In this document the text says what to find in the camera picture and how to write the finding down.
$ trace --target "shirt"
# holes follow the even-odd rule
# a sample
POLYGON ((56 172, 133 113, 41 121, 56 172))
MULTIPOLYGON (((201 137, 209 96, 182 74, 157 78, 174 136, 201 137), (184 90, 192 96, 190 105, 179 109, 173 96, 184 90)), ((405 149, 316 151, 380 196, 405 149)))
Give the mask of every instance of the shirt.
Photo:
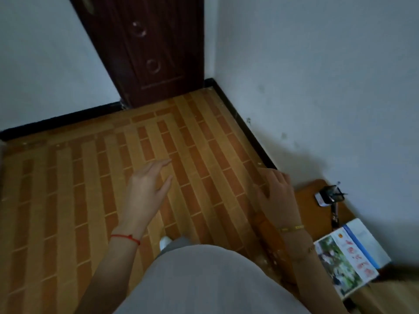
POLYGON ((195 245, 156 259, 115 313, 310 312, 242 255, 217 246, 195 245))

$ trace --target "door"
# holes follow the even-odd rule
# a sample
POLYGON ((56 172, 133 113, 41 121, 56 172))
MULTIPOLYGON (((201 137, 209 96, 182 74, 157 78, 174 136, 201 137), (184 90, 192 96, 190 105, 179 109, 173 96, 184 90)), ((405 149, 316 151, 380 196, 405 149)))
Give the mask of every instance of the door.
POLYGON ((203 0, 71 0, 133 107, 202 88, 203 0))

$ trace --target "striped floor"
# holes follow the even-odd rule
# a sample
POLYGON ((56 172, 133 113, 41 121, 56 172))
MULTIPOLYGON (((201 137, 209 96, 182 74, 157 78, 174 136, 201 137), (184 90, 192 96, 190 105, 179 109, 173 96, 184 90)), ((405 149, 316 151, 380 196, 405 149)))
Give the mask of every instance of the striped floor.
POLYGON ((72 313, 106 252, 129 176, 175 176, 142 238, 130 290, 163 235, 241 253, 275 278, 249 217, 261 160, 212 88, 9 142, 0 208, 0 313, 72 313))

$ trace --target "white shoe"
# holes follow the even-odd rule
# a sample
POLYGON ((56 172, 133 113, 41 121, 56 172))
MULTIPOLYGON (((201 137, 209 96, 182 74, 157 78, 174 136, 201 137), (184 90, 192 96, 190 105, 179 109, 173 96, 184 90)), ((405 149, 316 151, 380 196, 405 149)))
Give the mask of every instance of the white shoe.
POLYGON ((160 251, 163 251, 163 249, 166 248, 172 241, 173 240, 167 236, 164 236, 162 239, 160 239, 160 251))

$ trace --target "wooden desk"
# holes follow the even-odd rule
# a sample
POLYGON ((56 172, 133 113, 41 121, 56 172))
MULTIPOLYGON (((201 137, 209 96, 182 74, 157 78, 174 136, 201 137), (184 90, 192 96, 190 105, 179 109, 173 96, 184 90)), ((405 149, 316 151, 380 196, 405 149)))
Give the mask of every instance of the wooden desk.
MULTIPOLYGON (((330 207, 320 207, 314 198, 314 194, 318 193, 324 186, 327 186, 325 180, 316 179, 295 193, 302 223, 314 241, 332 232, 330 207)), ((338 205, 338 216, 341 225, 355 218, 344 202, 338 205)), ((284 242, 274 225, 268 221, 263 213, 257 213, 252 219, 252 223, 262 239, 262 244, 270 256, 274 268, 280 271, 282 280, 286 283, 295 284, 291 260, 286 254, 284 242)))

